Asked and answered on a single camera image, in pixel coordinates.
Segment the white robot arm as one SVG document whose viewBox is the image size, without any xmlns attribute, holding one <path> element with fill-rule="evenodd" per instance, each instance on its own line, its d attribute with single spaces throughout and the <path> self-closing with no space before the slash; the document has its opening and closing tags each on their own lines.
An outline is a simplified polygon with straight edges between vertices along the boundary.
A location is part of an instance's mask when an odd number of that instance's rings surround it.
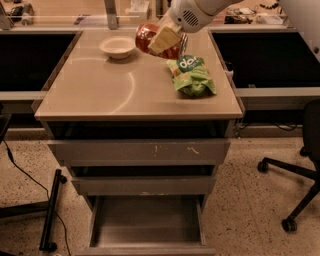
<svg viewBox="0 0 320 256">
<path fill-rule="evenodd" d="M 243 0 L 172 0 L 148 48 L 156 55 L 175 46 L 181 33 L 196 33 L 223 9 Z M 277 0 L 313 55 L 320 61 L 320 0 Z"/>
</svg>

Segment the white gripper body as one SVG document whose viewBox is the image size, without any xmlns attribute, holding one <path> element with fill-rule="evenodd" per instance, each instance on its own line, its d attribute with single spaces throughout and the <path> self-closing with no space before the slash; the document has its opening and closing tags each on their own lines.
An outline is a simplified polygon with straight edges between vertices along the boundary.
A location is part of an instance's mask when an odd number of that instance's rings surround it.
<svg viewBox="0 0 320 256">
<path fill-rule="evenodd" d="M 206 0 L 172 0 L 169 16 L 187 33 L 198 32 L 213 19 L 212 8 Z"/>
</svg>

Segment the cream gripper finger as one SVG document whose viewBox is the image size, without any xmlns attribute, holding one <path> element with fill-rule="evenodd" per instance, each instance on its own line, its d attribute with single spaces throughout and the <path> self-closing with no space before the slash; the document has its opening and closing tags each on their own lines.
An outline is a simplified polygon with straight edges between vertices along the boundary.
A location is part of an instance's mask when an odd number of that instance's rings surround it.
<svg viewBox="0 0 320 256">
<path fill-rule="evenodd" d="M 153 33 L 148 44 L 148 50 L 154 55 L 165 52 L 178 54 L 181 44 L 181 26 L 174 22 L 167 22 L 160 26 L 149 24 L 150 31 Z"/>
</svg>

